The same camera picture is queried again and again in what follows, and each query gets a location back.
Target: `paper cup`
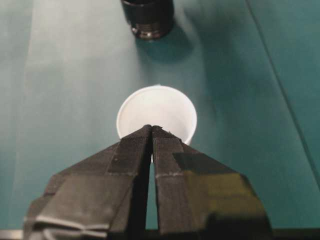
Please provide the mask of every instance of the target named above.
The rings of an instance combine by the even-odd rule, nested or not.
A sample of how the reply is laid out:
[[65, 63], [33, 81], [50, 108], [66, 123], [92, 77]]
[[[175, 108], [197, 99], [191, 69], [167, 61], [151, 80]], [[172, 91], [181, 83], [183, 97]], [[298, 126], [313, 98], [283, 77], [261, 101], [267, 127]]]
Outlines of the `paper cup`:
[[161, 126], [189, 145], [197, 127], [197, 112], [181, 91], [168, 86], [149, 86], [124, 101], [116, 118], [116, 129], [123, 138], [147, 124]]

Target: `white paper cup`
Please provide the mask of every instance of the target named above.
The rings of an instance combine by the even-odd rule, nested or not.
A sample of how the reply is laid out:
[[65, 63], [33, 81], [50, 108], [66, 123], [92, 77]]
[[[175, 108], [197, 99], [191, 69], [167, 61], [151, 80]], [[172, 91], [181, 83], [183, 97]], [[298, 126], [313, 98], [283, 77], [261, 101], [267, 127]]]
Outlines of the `white paper cup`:
[[124, 101], [116, 118], [116, 129], [123, 138], [147, 124], [161, 126], [189, 145], [197, 127], [197, 112], [181, 91], [168, 86], [149, 86]]

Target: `black cylindrical object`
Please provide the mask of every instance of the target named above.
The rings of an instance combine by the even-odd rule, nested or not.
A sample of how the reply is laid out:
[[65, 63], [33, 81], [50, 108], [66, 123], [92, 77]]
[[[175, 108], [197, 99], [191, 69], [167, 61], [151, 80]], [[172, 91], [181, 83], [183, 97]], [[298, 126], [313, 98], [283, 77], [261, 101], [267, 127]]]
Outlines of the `black cylindrical object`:
[[174, 23], [173, 0], [121, 0], [126, 20], [140, 39], [158, 39], [170, 32]]

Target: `green table surface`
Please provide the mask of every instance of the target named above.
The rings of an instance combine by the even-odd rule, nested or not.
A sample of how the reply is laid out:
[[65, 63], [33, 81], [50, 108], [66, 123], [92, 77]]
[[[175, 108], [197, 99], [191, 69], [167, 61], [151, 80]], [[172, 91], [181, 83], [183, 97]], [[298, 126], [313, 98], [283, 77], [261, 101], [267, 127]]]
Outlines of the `green table surface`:
[[[191, 146], [246, 174], [273, 228], [320, 227], [320, 1], [174, 3], [172, 32], [146, 42], [120, 0], [0, 2], [0, 229], [117, 142], [122, 102], [155, 84], [189, 96]], [[149, 196], [156, 228], [154, 182]]]

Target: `teal tablecloth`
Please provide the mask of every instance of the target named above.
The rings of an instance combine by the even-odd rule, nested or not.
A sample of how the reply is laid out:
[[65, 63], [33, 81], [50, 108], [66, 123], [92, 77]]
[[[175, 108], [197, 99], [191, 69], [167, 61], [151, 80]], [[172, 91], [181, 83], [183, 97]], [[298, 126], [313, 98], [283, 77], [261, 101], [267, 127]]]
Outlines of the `teal tablecloth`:
[[246, 174], [274, 228], [320, 227], [319, 11], [175, 0], [173, 31], [145, 42], [119, 0], [1, 1], [0, 229], [22, 227], [52, 174], [115, 143], [120, 105], [154, 84], [189, 96], [191, 145]]

